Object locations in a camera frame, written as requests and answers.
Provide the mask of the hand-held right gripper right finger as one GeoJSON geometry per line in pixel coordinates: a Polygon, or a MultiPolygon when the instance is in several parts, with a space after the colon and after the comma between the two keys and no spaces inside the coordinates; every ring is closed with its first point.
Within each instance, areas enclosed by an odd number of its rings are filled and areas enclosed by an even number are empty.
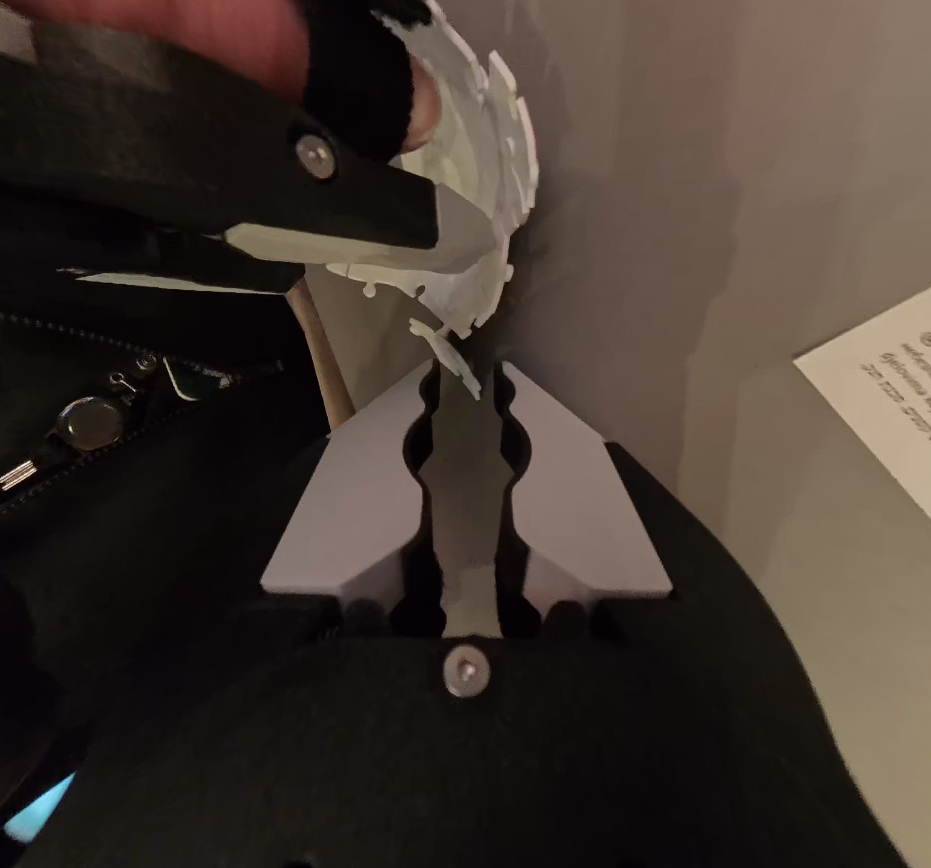
{"type": "Polygon", "coordinates": [[[599,432],[512,363],[495,365],[504,492],[495,595],[502,625],[560,604],[665,599],[673,585],[599,432]]]}

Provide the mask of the white printed instruction leaflet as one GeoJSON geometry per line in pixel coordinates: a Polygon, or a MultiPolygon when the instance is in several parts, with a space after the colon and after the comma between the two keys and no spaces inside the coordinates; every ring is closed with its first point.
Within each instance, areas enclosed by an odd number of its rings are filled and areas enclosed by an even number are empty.
{"type": "Polygon", "coordinates": [[[902,301],[794,364],[930,514],[930,290],[902,301]]]}

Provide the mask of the white half-built puzzle ball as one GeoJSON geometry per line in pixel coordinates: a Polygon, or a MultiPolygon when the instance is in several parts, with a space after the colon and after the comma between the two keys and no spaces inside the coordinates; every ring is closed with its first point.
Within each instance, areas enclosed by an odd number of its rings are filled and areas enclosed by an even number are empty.
{"type": "Polygon", "coordinates": [[[382,17],[431,72],[442,105],[431,140],[392,163],[446,185],[481,209],[493,223],[495,244],[459,273],[346,264],[329,264],[326,270],[361,283],[367,297],[375,296],[379,285],[389,285],[417,298],[444,327],[466,339],[495,314],[513,277],[509,244],[534,208],[539,164],[529,110],[505,60],[494,51],[483,66],[436,1],[427,0],[427,6],[432,15],[427,25],[404,28],[382,17]]]}

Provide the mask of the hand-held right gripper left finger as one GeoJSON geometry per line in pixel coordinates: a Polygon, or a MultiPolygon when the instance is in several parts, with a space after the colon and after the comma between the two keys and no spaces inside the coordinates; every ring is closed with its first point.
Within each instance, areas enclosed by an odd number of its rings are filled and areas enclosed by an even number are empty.
{"type": "Polygon", "coordinates": [[[421,476],[440,368],[423,363],[331,432],[262,574],[263,590],[379,606],[393,625],[443,625],[443,573],[421,476]]]}

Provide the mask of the white puzzle piece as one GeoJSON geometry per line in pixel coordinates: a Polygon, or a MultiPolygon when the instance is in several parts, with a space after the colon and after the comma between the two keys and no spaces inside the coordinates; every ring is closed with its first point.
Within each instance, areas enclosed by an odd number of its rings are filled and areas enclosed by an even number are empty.
{"type": "Polygon", "coordinates": [[[435,329],[412,317],[409,319],[409,330],[414,336],[427,342],[436,360],[461,380],[475,401],[482,399],[482,386],[471,365],[449,340],[449,325],[435,329]]]}

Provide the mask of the blue glowing screen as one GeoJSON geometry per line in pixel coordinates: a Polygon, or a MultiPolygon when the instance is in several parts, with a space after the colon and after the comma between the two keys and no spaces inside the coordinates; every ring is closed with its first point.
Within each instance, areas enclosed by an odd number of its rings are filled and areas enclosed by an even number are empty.
{"type": "Polygon", "coordinates": [[[75,777],[76,771],[73,771],[7,819],[2,827],[4,837],[23,847],[31,845],[62,802],[75,777]]]}

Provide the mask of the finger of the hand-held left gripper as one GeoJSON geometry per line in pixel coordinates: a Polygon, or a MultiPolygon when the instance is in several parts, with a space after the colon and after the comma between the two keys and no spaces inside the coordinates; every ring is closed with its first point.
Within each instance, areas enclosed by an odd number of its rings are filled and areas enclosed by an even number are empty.
{"type": "Polygon", "coordinates": [[[444,274],[467,270],[497,244],[492,220],[445,185],[437,188],[437,239],[428,248],[373,242],[239,223],[225,232],[229,246],[260,260],[309,265],[361,265],[444,274]]]}
{"type": "Polygon", "coordinates": [[[94,271],[82,268],[72,268],[72,276],[76,282],[87,284],[229,295],[283,296],[295,285],[294,266],[259,269],[247,277],[245,285],[206,283],[194,280],[192,276],[155,272],[94,271]]]}

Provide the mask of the person's black zip jacket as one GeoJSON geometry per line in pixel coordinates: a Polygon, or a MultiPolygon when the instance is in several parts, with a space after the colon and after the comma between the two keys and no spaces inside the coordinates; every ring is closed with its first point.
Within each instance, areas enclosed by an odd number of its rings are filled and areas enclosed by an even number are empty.
{"type": "Polygon", "coordinates": [[[328,432],[284,296],[2,278],[2,804],[135,655],[249,602],[328,432]]]}

